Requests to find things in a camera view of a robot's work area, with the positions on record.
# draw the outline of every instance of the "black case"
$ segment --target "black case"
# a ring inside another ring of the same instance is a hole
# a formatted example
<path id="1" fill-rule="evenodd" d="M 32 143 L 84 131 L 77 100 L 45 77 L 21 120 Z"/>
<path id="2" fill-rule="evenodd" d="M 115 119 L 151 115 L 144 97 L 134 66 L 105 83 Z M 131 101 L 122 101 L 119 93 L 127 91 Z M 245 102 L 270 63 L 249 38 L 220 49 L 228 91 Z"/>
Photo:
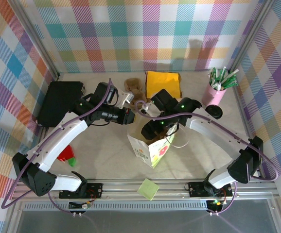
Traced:
<path id="1" fill-rule="evenodd" d="M 83 93 L 82 82 L 51 82 L 37 117 L 38 125 L 56 127 Z"/>

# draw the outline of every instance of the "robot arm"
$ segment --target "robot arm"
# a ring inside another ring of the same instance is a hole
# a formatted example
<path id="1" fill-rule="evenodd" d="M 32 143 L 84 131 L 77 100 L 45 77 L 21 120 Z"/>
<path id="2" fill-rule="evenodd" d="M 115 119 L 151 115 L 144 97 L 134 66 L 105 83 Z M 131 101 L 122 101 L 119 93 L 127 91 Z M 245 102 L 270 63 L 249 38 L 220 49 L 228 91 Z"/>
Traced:
<path id="1" fill-rule="evenodd" d="M 21 181 L 25 183 L 37 196 L 54 190 L 66 190 L 81 195 L 85 195 L 87 190 L 87 181 L 84 177 L 76 172 L 69 175 L 54 175 L 49 172 L 53 162 L 64 150 L 69 143 L 86 128 L 88 128 L 95 120 L 104 119 L 107 122 L 115 122 L 118 124 L 130 124 L 134 121 L 134 113 L 128 108 L 123 108 L 126 102 L 130 102 L 133 98 L 132 93 L 123 92 L 111 86 L 110 92 L 105 102 L 90 115 L 78 119 L 68 126 L 64 124 L 71 119 L 74 119 L 83 113 L 93 109 L 105 95 L 107 89 L 106 83 L 99 83 L 94 94 L 90 94 L 90 100 L 80 99 L 74 104 L 72 112 L 65 114 L 61 122 L 47 135 L 38 145 L 29 150 L 26 155 L 17 153 L 13 157 L 13 164 L 16 174 L 19 174 L 24 165 L 37 151 L 37 148 L 44 142 L 48 143 L 42 148 L 34 161 L 29 164 L 24 174 L 21 176 Z M 117 94 L 115 105 L 109 105 Z M 51 134 L 57 129 L 60 130 L 53 138 Z"/>
<path id="2" fill-rule="evenodd" d="M 224 127 L 226 129 L 225 131 L 219 128 L 217 126 L 219 125 L 217 119 L 222 116 L 222 110 L 218 106 L 210 105 L 206 109 L 203 109 L 198 101 L 190 98 L 183 98 L 178 102 L 165 90 L 161 90 L 153 96 L 152 102 L 153 104 L 147 104 L 143 107 L 151 117 L 167 117 L 179 113 L 193 113 L 193 115 L 181 115 L 164 120 L 157 118 L 156 120 L 149 121 L 141 131 L 146 139 L 153 139 L 157 134 L 163 132 L 165 128 L 179 123 L 206 136 L 220 146 L 233 159 L 231 163 L 219 169 L 214 169 L 208 174 L 204 180 L 204 189 L 208 193 L 214 196 L 223 186 L 234 181 L 241 183 L 249 182 L 250 177 L 253 176 L 262 160 L 257 152 L 248 148 L 245 144 L 240 143 L 228 132 L 236 134 L 245 142 L 262 150 L 263 141 L 260 138 L 254 137 L 250 139 L 226 127 Z"/>

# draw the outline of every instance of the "red toy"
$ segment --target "red toy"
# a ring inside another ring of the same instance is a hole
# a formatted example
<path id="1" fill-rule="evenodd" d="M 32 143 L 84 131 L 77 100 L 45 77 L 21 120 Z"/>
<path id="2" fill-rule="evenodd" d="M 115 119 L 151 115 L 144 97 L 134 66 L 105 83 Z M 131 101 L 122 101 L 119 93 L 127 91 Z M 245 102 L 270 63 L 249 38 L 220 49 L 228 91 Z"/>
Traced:
<path id="1" fill-rule="evenodd" d="M 66 148 L 59 154 L 57 159 L 62 162 L 67 160 L 70 166 L 75 166 L 77 162 L 70 145 L 66 146 Z"/>

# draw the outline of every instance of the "green sticky note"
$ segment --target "green sticky note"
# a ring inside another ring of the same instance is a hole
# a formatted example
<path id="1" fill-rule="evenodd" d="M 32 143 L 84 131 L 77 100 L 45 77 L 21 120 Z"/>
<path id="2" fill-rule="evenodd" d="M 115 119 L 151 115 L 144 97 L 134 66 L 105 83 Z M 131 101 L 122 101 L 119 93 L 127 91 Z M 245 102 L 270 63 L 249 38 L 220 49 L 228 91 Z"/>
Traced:
<path id="1" fill-rule="evenodd" d="M 148 200 L 152 200 L 159 190 L 159 186 L 149 179 L 145 179 L 138 189 L 138 193 L 146 197 Z"/>

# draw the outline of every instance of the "checkered wall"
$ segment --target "checkered wall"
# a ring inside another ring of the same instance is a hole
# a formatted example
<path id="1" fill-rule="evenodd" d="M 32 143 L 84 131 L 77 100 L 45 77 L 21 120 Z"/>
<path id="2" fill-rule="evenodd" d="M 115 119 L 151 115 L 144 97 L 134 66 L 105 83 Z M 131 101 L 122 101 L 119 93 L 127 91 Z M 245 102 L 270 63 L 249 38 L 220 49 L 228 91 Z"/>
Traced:
<path id="1" fill-rule="evenodd" d="M 228 63 L 227 68 L 231 68 L 231 66 L 232 66 L 232 64 L 233 64 L 233 62 L 234 62 L 234 59 L 236 58 L 236 56 L 237 56 L 238 53 L 239 53 L 240 48 L 241 48 L 242 45 L 244 44 L 244 41 L 245 41 L 245 39 L 246 39 L 246 37 L 247 37 L 247 34 L 250 32 L 251 27 L 252 27 L 252 25 L 253 25 L 253 23 L 254 23 L 254 20 L 255 20 L 257 14 L 259 13 L 259 11 L 260 11 L 260 9 L 261 9 L 261 6 L 263 5 L 264 2 L 265 2 L 265 0 L 259 0 L 259 1 L 258 1 L 258 3 L 257 3 L 257 5 L 256 5 L 256 7 L 255 7 L 255 9 L 254 9 L 254 11 L 253 11 L 253 13 L 252 13 L 252 15 L 251 15 L 249 21 L 248 21 L 248 23 L 247 23 L 245 29 L 244 29 L 243 32 L 242 32 L 242 35 L 241 35 L 241 37 L 240 37 L 240 39 L 239 39 L 239 41 L 238 41 L 238 44 L 237 44 L 235 50 L 234 50 L 233 53 L 232 53 L 232 56 L 231 56 L 231 59 L 229 60 L 229 63 Z"/>
<path id="2" fill-rule="evenodd" d="M 22 0 L 61 72 L 226 66 L 258 0 Z"/>
<path id="3" fill-rule="evenodd" d="M 281 0 L 265 19 L 239 68 L 238 91 L 251 131 L 279 171 L 281 197 Z M 266 167 L 266 172 L 273 171 Z"/>
<path id="4" fill-rule="evenodd" d="M 16 175 L 12 157 L 36 144 L 36 114 L 52 76 L 7 0 L 0 0 L 0 206 Z M 6 210 L 0 208 L 0 232 Z"/>

